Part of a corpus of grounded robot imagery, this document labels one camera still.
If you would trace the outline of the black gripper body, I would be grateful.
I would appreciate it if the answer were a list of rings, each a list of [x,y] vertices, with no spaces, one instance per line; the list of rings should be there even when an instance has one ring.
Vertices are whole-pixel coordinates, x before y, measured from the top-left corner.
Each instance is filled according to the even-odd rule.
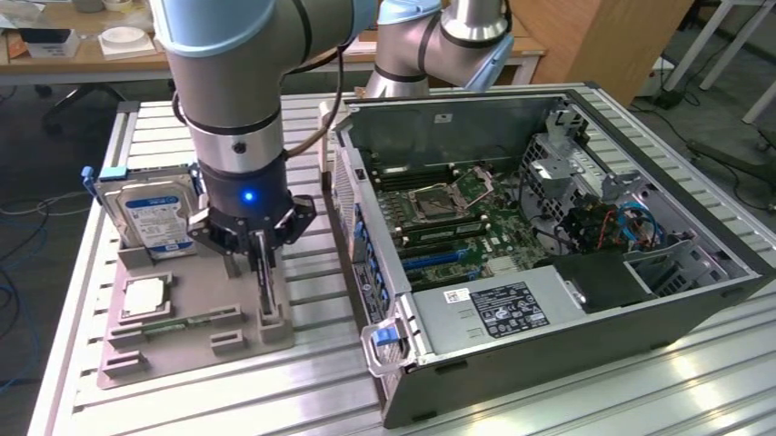
[[[261,170],[229,173],[202,164],[210,215],[218,224],[252,229],[274,227],[293,208],[286,161],[278,156]]]

